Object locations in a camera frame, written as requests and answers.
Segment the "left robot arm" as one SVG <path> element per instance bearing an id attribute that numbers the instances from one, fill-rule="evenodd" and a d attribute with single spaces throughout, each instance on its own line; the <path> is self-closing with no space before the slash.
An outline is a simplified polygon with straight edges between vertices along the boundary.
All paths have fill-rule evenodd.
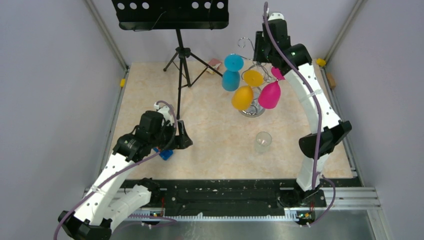
<path id="1" fill-rule="evenodd" d="M 125 196 L 115 200 L 129 173 L 162 151 L 184 150 L 192 145 L 184 121 L 177 120 L 172 110 L 165 106 L 146 111 L 139 124 L 117 140 L 107 164 L 83 199 L 59 215 L 54 234 L 64 230 L 74 240 L 110 239 L 138 208 L 154 207 L 160 202 L 160 187 L 149 178 L 143 178 Z"/>

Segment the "blue plastic goblet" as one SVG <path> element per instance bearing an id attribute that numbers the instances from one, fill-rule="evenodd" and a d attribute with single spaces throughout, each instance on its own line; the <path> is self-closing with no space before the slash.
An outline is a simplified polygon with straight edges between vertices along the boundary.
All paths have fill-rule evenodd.
<path id="1" fill-rule="evenodd" d="M 244 61 L 241 56 L 237 54 L 230 54 L 224 59 L 224 66 L 226 68 L 222 75 L 221 85 L 224 90 L 233 92 L 239 88 L 240 85 L 240 70 L 244 66 Z"/>

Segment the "small clear tumbler glass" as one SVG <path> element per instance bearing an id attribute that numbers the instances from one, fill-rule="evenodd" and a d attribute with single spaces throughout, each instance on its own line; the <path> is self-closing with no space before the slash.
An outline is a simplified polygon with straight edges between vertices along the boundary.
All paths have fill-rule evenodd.
<path id="1" fill-rule="evenodd" d="M 255 137 L 255 143 L 254 143 L 254 148 L 256 152 L 258 153 L 267 152 L 271 147 L 272 140 L 273 138 L 268 132 L 266 131 L 259 132 Z"/>

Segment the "magenta plastic goblet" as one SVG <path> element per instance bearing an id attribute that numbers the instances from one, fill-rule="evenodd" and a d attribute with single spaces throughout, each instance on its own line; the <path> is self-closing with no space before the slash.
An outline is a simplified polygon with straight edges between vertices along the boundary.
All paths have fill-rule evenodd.
<path id="1" fill-rule="evenodd" d="M 266 85 L 257 99 L 259 105 L 267 110 L 274 109 L 277 106 L 281 97 L 279 82 L 286 79 L 277 67 L 271 68 L 271 74 L 276 78 L 276 81 Z"/>

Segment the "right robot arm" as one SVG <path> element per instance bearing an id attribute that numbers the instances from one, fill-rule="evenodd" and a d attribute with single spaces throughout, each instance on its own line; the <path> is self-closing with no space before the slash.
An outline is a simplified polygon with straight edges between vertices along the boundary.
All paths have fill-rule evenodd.
<path id="1" fill-rule="evenodd" d="M 254 61 L 277 68 L 297 95 L 306 114 L 310 133 L 299 139 L 304 155 L 291 197 L 286 206 L 307 206 L 320 190 L 320 179 L 330 154 L 352 130 L 332 108 L 316 78 L 307 48 L 293 45 L 281 13 L 264 17 L 255 36 Z"/>

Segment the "orange plastic goblet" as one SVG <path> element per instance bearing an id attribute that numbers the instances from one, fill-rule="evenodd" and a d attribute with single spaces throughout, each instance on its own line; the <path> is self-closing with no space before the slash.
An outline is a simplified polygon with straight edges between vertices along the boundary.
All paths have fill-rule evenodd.
<path id="1" fill-rule="evenodd" d="M 247 70 L 242 77 L 246 85 L 239 87 L 231 99 L 232 106 L 239 111 L 245 111 L 250 107 L 254 99 L 253 88 L 264 83 L 263 75 L 257 70 Z"/>

